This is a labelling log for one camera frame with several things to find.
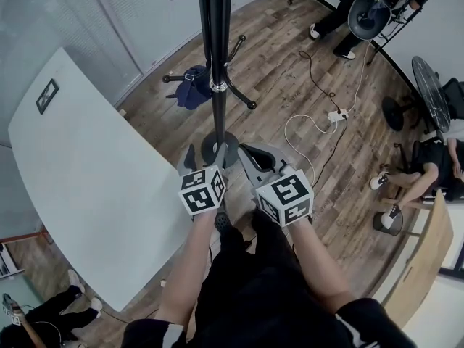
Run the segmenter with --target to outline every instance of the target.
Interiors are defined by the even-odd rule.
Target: black stand
[[[295,0],[288,0],[288,4],[289,5],[292,5],[293,2]],[[394,39],[394,37],[396,35],[398,35],[398,33],[400,33],[408,24],[409,22],[411,22],[416,15],[418,15],[420,12],[422,12],[422,8],[423,6],[426,4],[428,0],[426,0],[423,5],[415,10],[408,18],[406,19],[403,19],[401,17],[397,17],[394,22],[397,23],[397,26],[393,29],[393,31],[391,33],[389,33],[388,35],[384,35],[383,33],[380,34],[380,37],[383,38],[385,40],[385,43],[383,43],[382,45],[377,45],[376,46],[376,50],[374,50],[374,52],[372,53],[372,56],[370,57],[370,59],[368,60],[368,62],[366,63],[366,65],[369,67],[371,64],[372,64],[372,61],[374,60],[374,58],[376,57],[377,53],[380,52],[380,50],[382,50],[385,45],[387,45],[391,40]]]
[[[243,95],[228,76],[229,62],[235,57],[240,46],[247,39],[240,36],[239,41],[229,55],[229,30],[231,24],[232,0],[199,0],[200,14],[202,16],[203,46],[207,69],[196,76],[209,76],[212,72],[210,87],[212,89],[212,113],[215,120],[215,132],[208,135],[202,143],[202,156],[207,165],[215,161],[218,147],[226,142],[228,153],[225,158],[225,167],[232,166],[239,158],[237,138],[225,131],[225,100],[229,88],[237,98],[243,101],[249,109],[256,108],[256,102],[250,101]],[[165,83],[170,81],[184,81],[184,76],[169,76],[163,78]]]

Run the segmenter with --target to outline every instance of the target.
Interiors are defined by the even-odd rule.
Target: foot
[[[338,57],[341,57],[341,58],[345,58],[345,59],[348,59],[349,61],[352,61],[354,58],[356,58],[356,54],[353,53],[352,51],[350,51],[348,54],[340,54],[340,53],[337,53],[337,52],[333,52],[336,56]]]
[[[315,27],[315,26],[316,26],[316,24],[313,23],[313,24],[311,25],[311,27],[310,27],[310,39],[311,39],[311,40],[316,40],[316,39],[318,39],[318,38],[320,37],[319,32],[317,32],[317,31],[314,30],[314,27]]]
[[[97,318],[102,315],[103,304],[100,299],[93,298],[90,304],[90,308],[98,312],[98,315],[96,315]]]
[[[215,227],[221,235],[233,228],[231,220],[225,212],[219,212],[216,215]]]
[[[74,270],[67,270],[67,275],[70,278],[70,285],[77,286],[82,294],[85,294],[86,289],[84,285],[80,283],[79,276]]]
[[[378,176],[370,180],[370,188],[375,191],[379,189],[385,183],[388,183],[388,181],[389,181],[389,176],[386,171],[383,171]]]
[[[381,218],[381,222],[382,222],[382,225],[384,225],[384,227],[386,229],[390,229],[395,218],[398,216],[398,214],[401,213],[401,210],[399,209],[399,206],[398,205],[393,205],[391,207],[391,209],[388,211],[388,212],[385,212],[383,215],[382,215],[382,218]]]

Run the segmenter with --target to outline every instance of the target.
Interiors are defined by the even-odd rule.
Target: wooden floor
[[[286,1],[258,0],[233,15],[231,45],[240,34],[245,34],[247,40],[232,62],[230,74],[233,82],[258,103],[258,108],[249,111],[230,95],[226,123],[240,142],[265,142],[281,148],[311,181],[310,166],[288,146],[283,127],[292,115],[306,114],[322,129],[330,130],[327,113],[335,107],[311,82],[310,62],[298,52],[304,50],[312,55],[314,79],[322,88],[336,93],[334,100],[340,108],[349,109],[354,103],[367,44],[355,49],[354,61],[335,57],[332,49],[347,34],[347,28],[313,42],[307,37],[308,28],[325,16],[328,9],[314,0],[299,0],[291,7]],[[190,143],[199,151],[202,139],[213,129],[212,109],[210,103],[195,112],[177,107],[174,100],[165,96],[174,93],[178,84],[166,85],[161,77],[165,73],[181,74],[186,68],[203,63],[201,38],[196,38],[147,78],[123,105],[128,122],[173,165],[183,147]],[[371,228],[372,204],[380,196],[392,196],[394,190],[373,192],[368,181],[378,172],[379,164],[397,158],[394,142],[411,146],[418,136],[408,126],[404,132],[394,133],[381,114],[381,100],[385,96],[399,99],[408,93],[401,77],[378,55],[373,65],[365,68],[356,106],[349,114],[348,129],[315,187],[314,226],[358,296],[368,293],[401,239]],[[343,128],[342,123],[329,136],[319,133],[309,120],[296,119],[289,124],[288,132],[291,142],[308,155],[319,175]],[[247,177],[240,164],[235,164],[226,175],[230,180],[226,196],[229,215],[233,222],[244,218],[240,228],[251,238],[254,234],[245,215],[253,208]],[[9,248],[45,299],[66,286],[69,265],[55,244],[50,246],[44,239],[37,239],[11,244]],[[217,252],[218,242],[213,248]],[[157,308],[160,280],[170,267],[171,262],[123,313],[116,313],[107,305],[105,310],[125,321],[146,317]],[[89,291],[88,296],[92,297],[93,292]],[[83,309],[86,304],[82,299],[72,310]],[[76,334],[90,347],[118,347],[124,328],[124,323],[103,314],[103,318]]]

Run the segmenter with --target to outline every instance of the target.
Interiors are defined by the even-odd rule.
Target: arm
[[[212,210],[195,217],[182,255],[167,278],[155,319],[187,329],[202,287],[216,213]]]
[[[298,254],[303,276],[320,300],[331,313],[356,298],[349,290],[348,281],[334,259],[318,238],[307,218],[289,225],[289,232]]]
[[[461,173],[461,165],[459,163],[459,159],[457,158],[457,152],[456,152],[457,141],[455,138],[448,138],[447,143],[448,143],[448,152],[453,162],[453,173],[455,174],[456,178],[459,178],[458,175],[460,175]]]
[[[30,340],[32,340],[36,348],[46,348],[41,337],[36,333],[33,327],[26,320],[26,316],[24,312],[21,310],[21,308],[17,304],[13,305],[13,313],[15,316],[17,316],[20,319],[21,326],[26,330],[26,332],[28,333],[30,337]]]

